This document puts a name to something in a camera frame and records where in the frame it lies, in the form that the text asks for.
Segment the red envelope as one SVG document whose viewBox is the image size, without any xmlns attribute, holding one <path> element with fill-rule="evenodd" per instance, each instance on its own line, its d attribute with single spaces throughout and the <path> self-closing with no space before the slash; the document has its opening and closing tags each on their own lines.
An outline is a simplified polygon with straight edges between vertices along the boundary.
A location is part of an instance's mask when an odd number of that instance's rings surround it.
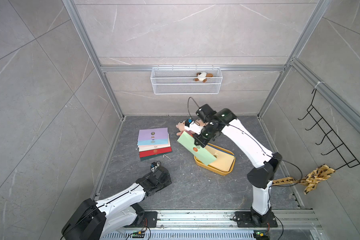
<svg viewBox="0 0 360 240">
<path fill-rule="evenodd" d="M 159 154 L 166 154 L 166 153 L 170 153 L 170 152 L 172 152 L 172 148 L 166 147 L 166 148 L 142 151 L 142 152 L 139 152 L 139 156 L 140 156 L 140 158 L 146 158 L 146 157 L 151 157 L 151 156 L 155 156 L 155 155 L 159 155 Z"/>
</svg>

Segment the light green envelope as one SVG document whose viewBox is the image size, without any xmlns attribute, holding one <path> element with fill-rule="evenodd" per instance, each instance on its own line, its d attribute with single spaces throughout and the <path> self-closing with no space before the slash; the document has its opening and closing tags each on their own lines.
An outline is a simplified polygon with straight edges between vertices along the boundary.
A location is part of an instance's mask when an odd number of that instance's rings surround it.
<svg viewBox="0 0 360 240">
<path fill-rule="evenodd" d="M 196 146 L 195 139 L 187 132 L 183 132 L 180 135 L 178 142 L 206 166 L 217 160 L 217 158 L 207 149 L 201 146 Z"/>
</svg>

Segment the pink envelope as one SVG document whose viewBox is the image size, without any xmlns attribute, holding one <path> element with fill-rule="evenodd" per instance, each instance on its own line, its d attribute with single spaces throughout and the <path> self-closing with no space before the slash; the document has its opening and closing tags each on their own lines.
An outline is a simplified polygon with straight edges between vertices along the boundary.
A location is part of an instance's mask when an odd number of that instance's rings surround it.
<svg viewBox="0 0 360 240">
<path fill-rule="evenodd" d="M 142 149 L 143 151 L 147 151 L 150 149 L 160 149 L 160 148 L 167 148 L 170 147 L 171 143 L 168 142 L 167 144 L 160 144 L 160 145 L 141 145 L 138 146 L 139 149 Z"/>
</svg>

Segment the cream white envelope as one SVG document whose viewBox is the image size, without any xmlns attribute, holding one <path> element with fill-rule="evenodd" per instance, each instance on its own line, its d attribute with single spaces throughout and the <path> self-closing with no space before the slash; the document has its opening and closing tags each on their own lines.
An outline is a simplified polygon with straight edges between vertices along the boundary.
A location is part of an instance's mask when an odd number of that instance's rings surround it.
<svg viewBox="0 0 360 240">
<path fill-rule="evenodd" d="M 145 145 L 145 146 L 138 146 L 139 148 L 139 152 L 144 152 L 144 151 L 150 151 L 150 150 L 155 150 L 155 149 L 162 149 L 162 148 L 167 148 L 170 147 L 171 144 L 166 144 L 166 145 Z"/>
</svg>

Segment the tan kraft envelope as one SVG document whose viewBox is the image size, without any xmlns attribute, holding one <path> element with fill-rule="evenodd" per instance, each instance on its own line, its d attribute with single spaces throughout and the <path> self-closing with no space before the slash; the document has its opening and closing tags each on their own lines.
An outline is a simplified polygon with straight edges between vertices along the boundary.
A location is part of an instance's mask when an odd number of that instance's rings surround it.
<svg viewBox="0 0 360 240">
<path fill-rule="evenodd" d="M 222 172 L 229 172 L 231 166 L 235 160 L 234 156 L 228 155 L 224 152 L 218 151 L 214 148 L 211 148 L 209 145 L 205 147 L 215 158 L 216 160 L 209 164 L 210 167 L 213 167 Z"/>
</svg>

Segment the yellow plastic storage box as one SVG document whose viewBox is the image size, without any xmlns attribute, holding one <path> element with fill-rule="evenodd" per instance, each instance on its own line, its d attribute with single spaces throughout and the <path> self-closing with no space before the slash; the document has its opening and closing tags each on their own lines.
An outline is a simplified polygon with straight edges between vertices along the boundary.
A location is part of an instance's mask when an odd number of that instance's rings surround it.
<svg viewBox="0 0 360 240">
<path fill-rule="evenodd" d="M 226 176 L 233 171 L 236 162 L 236 157 L 233 152 L 213 144 L 208 144 L 206 149 L 215 156 L 216 161 L 210 165 L 205 165 L 196 156 L 194 156 L 195 162 L 199 167 L 221 176 Z"/>
</svg>

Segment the purple envelope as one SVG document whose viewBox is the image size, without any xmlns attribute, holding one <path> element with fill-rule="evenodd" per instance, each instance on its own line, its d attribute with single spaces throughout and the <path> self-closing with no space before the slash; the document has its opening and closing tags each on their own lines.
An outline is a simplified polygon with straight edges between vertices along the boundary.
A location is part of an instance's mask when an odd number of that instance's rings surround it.
<svg viewBox="0 0 360 240">
<path fill-rule="evenodd" d="M 139 130 L 139 141 L 164 140 L 168 138 L 168 128 Z"/>
</svg>

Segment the navy blue envelope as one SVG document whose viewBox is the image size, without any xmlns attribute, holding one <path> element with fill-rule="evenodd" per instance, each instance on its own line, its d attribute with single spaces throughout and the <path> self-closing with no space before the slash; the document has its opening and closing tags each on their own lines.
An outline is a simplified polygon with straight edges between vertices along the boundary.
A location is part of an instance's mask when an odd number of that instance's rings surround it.
<svg viewBox="0 0 360 240">
<path fill-rule="evenodd" d="M 226 153 L 226 154 L 228 154 L 228 155 L 235 156 L 233 152 L 231 152 L 231 151 L 229 151 L 229 150 L 226 150 L 226 149 L 224 149 L 224 148 L 221 148 L 221 147 L 219 147 L 219 146 L 216 146 L 216 145 L 213 145 L 213 144 L 209 144 L 209 146 L 210 146 L 211 148 L 214 148 L 214 149 L 218 150 L 218 151 L 224 152 L 224 153 Z"/>
</svg>

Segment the dark green envelope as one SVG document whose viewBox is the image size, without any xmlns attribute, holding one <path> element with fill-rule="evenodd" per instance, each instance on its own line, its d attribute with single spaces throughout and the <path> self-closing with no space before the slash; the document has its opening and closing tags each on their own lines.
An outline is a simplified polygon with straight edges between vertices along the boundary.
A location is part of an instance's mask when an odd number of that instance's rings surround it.
<svg viewBox="0 0 360 240">
<path fill-rule="evenodd" d="M 156 158 L 156 157 L 162 157 L 164 156 L 165 154 L 158 154 L 158 155 L 152 155 L 152 156 L 147 156 L 147 157 L 142 157 L 140 158 L 141 162 L 142 161 L 146 161 L 146 160 L 150 160 L 150 159 L 153 159 L 153 158 Z"/>
</svg>

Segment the light blue envelope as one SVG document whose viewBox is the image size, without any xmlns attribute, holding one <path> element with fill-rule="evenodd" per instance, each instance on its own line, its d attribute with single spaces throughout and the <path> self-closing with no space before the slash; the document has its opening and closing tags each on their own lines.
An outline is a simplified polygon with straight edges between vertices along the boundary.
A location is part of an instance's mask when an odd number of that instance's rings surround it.
<svg viewBox="0 0 360 240">
<path fill-rule="evenodd" d="M 137 145 L 138 146 L 166 145 L 168 143 L 169 143 L 169 135 L 167 134 L 164 139 L 138 141 Z"/>
</svg>

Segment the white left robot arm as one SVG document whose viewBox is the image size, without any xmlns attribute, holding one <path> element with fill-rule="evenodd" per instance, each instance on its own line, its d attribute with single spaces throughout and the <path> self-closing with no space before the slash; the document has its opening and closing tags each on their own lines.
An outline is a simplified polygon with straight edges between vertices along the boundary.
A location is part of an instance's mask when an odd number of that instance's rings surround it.
<svg viewBox="0 0 360 240">
<path fill-rule="evenodd" d="M 61 239 L 99 240 L 123 227 L 154 227 L 157 213 L 146 212 L 139 203 L 171 183 L 169 171 L 153 162 L 151 171 L 125 190 L 103 200 L 84 200 L 62 228 Z"/>
</svg>

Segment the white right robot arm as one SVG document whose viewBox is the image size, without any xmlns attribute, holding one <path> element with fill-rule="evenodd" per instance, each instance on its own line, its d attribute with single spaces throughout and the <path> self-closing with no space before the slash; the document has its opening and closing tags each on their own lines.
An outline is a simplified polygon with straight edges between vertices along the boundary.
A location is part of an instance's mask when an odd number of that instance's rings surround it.
<svg viewBox="0 0 360 240">
<path fill-rule="evenodd" d="M 202 127 L 196 122 L 189 125 L 191 131 L 196 133 L 195 146 L 191 147 L 191 152 L 200 151 L 221 133 L 236 144 L 253 165 L 253 169 L 247 174 L 247 179 L 253 186 L 251 222 L 257 227 L 271 224 L 275 218 L 270 205 L 271 185 L 280 162 L 284 161 L 282 155 L 265 148 L 227 108 L 216 112 L 205 104 L 199 107 L 196 115 L 205 125 Z"/>
</svg>

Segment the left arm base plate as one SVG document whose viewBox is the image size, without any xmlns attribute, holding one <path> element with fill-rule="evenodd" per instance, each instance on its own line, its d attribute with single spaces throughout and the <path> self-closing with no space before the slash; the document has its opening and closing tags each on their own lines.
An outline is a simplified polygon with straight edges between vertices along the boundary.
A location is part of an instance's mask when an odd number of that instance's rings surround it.
<svg viewBox="0 0 360 240">
<path fill-rule="evenodd" d="M 156 211 L 148 211 L 143 214 L 138 214 L 136 219 L 132 224 L 130 224 L 129 228 L 137 228 L 147 226 L 148 228 L 155 228 L 157 226 L 158 221 L 158 212 Z"/>
</svg>

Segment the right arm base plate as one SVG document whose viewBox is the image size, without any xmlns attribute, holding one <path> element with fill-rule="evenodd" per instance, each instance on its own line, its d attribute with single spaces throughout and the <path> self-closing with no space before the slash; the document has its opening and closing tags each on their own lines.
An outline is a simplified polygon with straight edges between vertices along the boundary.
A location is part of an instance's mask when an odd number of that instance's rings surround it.
<svg viewBox="0 0 360 240">
<path fill-rule="evenodd" d="M 276 217 L 272 211 L 265 215 L 256 212 L 235 212 L 232 220 L 237 223 L 238 228 L 276 228 L 278 227 Z"/>
</svg>

